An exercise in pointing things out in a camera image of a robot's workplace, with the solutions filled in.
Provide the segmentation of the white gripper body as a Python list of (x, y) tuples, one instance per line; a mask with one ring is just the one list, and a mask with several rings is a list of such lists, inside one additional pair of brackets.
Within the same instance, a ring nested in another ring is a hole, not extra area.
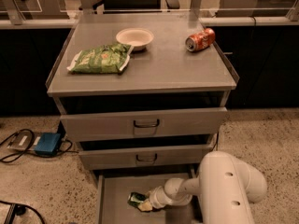
[(177, 200), (169, 198), (164, 192), (164, 188), (159, 186), (149, 191), (149, 203), (155, 209), (162, 209), (166, 206), (185, 206), (192, 200), (192, 195), (184, 195)]

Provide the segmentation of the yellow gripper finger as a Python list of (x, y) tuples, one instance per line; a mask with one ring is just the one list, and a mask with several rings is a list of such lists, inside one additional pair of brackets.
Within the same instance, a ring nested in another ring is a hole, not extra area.
[(137, 207), (141, 212), (150, 212), (153, 210), (153, 206), (151, 205), (149, 200), (144, 201)]

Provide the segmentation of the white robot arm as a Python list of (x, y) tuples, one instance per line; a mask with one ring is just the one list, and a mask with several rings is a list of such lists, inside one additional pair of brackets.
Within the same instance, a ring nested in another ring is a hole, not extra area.
[(266, 195), (267, 183), (255, 167), (222, 151), (205, 155), (195, 178), (170, 178), (152, 189), (137, 208), (143, 212), (199, 199), (203, 224), (255, 224), (249, 205)]

